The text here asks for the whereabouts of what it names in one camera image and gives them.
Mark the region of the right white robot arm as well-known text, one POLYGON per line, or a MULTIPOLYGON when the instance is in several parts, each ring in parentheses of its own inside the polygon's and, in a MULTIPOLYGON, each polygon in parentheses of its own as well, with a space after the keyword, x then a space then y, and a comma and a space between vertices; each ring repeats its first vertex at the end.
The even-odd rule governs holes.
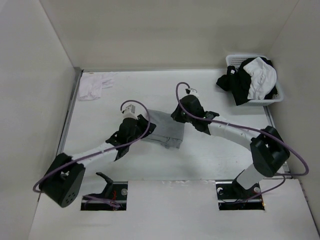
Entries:
POLYGON ((261 132, 232 127, 218 113, 205 111, 192 94, 180 100, 171 117, 176 122, 190 123, 199 132, 224 138, 251 152, 252 164, 234 179, 232 185, 231 190, 238 198, 245 197, 250 188, 262 179, 275 176, 290 156, 288 149, 275 141, 282 139, 274 127, 267 126, 261 132))

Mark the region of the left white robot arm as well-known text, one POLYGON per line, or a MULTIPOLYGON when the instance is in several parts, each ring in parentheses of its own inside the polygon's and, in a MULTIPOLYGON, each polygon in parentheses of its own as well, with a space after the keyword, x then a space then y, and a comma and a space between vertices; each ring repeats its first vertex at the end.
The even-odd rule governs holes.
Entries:
POLYGON ((69 206, 78 195, 83 195, 87 202, 99 201, 114 209, 121 207, 112 195, 113 181, 102 172, 95 174, 105 182, 96 185, 93 193, 84 193, 82 187, 86 168, 104 158, 107 163, 112 163, 129 152, 130 146, 149 136, 157 125, 141 114, 137 118, 126 117, 116 131, 100 146, 91 150, 68 155, 64 152, 58 154, 48 168, 45 175, 34 185, 33 191, 46 194, 61 208, 69 206))

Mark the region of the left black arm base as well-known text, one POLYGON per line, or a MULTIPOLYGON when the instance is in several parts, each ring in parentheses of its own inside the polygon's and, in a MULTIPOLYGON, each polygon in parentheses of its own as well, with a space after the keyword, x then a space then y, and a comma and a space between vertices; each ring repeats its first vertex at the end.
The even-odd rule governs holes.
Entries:
POLYGON ((102 172, 84 182, 81 188, 84 196, 81 211, 126 211, 129 184, 126 181, 113 181, 102 172))

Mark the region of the grey tank top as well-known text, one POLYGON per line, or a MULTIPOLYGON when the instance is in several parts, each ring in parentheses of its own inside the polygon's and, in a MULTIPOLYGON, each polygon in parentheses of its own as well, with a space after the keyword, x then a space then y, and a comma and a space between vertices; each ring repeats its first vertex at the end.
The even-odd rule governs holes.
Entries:
POLYGON ((159 144, 167 149, 179 149, 184 139, 185 125, 174 121, 169 113, 151 109, 148 112, 150 121, 156 128, 142 141, 159 144))

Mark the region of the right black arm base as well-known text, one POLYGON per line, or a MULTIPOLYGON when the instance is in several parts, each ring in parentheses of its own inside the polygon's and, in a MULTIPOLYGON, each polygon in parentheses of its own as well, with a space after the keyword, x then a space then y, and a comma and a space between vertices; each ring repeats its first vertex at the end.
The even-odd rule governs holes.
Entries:
POLYGON ((220 211, 265 210, 259 183, 244 189, 236 180, 221 180, 215 187, 220 211))

